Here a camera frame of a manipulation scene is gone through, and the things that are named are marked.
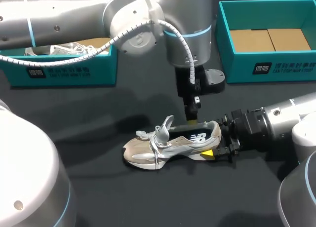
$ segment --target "open box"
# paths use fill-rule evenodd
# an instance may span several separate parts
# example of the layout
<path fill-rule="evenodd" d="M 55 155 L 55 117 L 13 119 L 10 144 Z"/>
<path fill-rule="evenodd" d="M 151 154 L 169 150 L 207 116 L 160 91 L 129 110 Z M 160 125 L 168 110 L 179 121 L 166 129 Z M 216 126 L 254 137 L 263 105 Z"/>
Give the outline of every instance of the open box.
<path fill-rule="evenodd" d="M 79 41 L 85 46 L 99 48 L 109 38 L 94 38 Z M 1 55 L 33 62 L 54 62 L 78 57 L 77 55 L 24 56 L 25 49 L 3 50 Z M 117 51 L 111 46 L 108 54 L 100 54 L 92 59 L 69 66 L 32 68 L 0 61 L 11 86 L 97 86 L 114 85 L 117 76 Z"/>
<path fill-rule="evenodd" d="M 215 36 L 228 83 L 316 80 L 316 1 L 222 1 Z"/>

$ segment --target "screw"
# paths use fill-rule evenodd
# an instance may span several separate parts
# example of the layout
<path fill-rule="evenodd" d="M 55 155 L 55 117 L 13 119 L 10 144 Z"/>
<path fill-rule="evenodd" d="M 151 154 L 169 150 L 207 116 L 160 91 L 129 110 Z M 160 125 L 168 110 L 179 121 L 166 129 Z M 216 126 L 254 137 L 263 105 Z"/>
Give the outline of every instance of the screw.
<path fill-rule="evenodd" d="M 22 211 L 23 210 L 23 203 L 21 201 L 16 201 L 13 204 L 14 208 L 17 209 L 18 211 Z"/>
<path fill-rule="evenodd" d="M 274 116 L 278 116 L 278 115 L 280 115 L 281 114 L 281 112 L 279 111 L 279 110 L 275 110 L 274 112 L 273 112 L 273 115 Z"/>

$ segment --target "shoe heel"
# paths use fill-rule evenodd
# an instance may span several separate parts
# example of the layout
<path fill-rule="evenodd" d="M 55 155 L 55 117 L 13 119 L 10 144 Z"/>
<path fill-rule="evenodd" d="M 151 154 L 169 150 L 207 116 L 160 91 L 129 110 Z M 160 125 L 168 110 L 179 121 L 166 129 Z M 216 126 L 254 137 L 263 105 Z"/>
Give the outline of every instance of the shoe heel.
<path fill-rule="evenodd" d="M 201 153 L 189 153 L 185 154 L 185 156 L 193 160 L 215 160 L 215 157 L 213 155 L 203 153 L 205 153 L 205 151 Z"/>

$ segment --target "robotic arm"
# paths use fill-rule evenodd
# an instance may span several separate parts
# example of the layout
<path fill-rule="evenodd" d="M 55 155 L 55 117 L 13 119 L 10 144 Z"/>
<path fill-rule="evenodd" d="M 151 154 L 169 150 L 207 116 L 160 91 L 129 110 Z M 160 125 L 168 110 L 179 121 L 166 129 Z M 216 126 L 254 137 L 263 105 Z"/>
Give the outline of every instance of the robotic arm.
<path fill-rule="evenodd" d="M 151 50 L 157 38 L 164 35 L 167 58 L 175 67 L 178 95 L 183 98 L 187 120 L 196 121 L 198 109 L 201 107 L 199 95 L 222 91 L 225 80 L 220 71 L 205 70 L 203 67 L 210 58 L 210 2 L 1 0 L 0 50 L 110 37 L 113 40 L 107 47 L 115 43 L 120 51 L 138 56 Z M 82 56 L 68 64 L 89 57 Z M 3 56 L 0 60 L 23 63 Z M 62 63 L 29 65 L 47 67 Z"/>
<path fill-rule="evenodd" d="M 249 141 L 291 139 L 300 165 L 286 177 L 277 205 L 285 227 L 316 225 L 316 93 L 259 110 L 233 111 L 221 121 L 225 143 L 218 148 L 236 153 Z"/>

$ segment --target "black table surface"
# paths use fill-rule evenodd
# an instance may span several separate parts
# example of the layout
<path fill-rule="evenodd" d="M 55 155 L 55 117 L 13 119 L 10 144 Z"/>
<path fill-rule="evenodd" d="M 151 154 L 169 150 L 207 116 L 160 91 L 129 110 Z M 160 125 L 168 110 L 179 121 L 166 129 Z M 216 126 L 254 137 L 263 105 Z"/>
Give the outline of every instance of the black table surface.
<path fill-rule="evenodd" d="M 206 66 L 221 69 L 214 43 Z M 233 164 L 176 158 L 143 171 L 123 162 L 122 147 L 136 130 L 152 131 L 171 114 L 174 125 L 186 122 L 163 40 L 141 58 L 120 54 L 113 88 L 21 90 L 3 74 L 0 81 L 0 98 L 55 142 L 78 197 L 77 227 L 282 226 L 277 191 L 295 167 L 290 143 L 252 147 Z M 199 119 L 314 91 L 313 82 L 229 84 L 201 97 Z"/>

